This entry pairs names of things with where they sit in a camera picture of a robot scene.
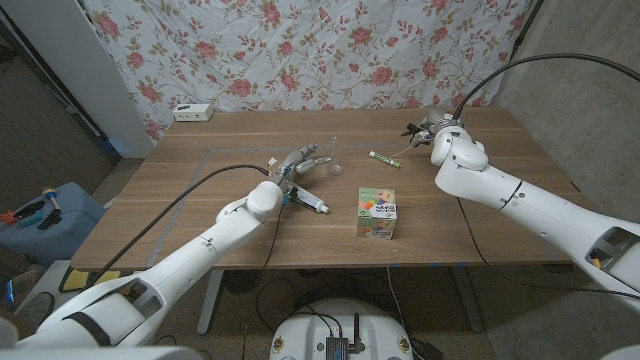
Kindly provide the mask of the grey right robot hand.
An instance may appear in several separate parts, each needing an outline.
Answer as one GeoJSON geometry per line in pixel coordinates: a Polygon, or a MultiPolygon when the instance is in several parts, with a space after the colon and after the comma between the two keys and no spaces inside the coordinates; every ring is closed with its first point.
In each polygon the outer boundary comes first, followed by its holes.
{"type": "Polygon", "coordinates": [[[460,127],[464,125],[459,119],[455,119],[450,113],[430,111],[419,124],[408,123],[402,136],[409,136],[411,147],[425,144],[429,145],[436,135],[449,127],[460,127]]]}

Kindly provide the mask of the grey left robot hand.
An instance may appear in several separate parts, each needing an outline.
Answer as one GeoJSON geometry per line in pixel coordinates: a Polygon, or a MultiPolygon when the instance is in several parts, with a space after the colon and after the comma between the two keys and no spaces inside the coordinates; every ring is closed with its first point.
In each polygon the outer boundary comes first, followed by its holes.
{"type": "Polygon", "coordinates": [[[282,193],[290,190],[297,175],[308,173],[317,165],[331,162],[333,156],[315,156],[317,144],[304,145],[292,151],[283,162],[272,171],[269,180],[275,183],[282,193]]]}

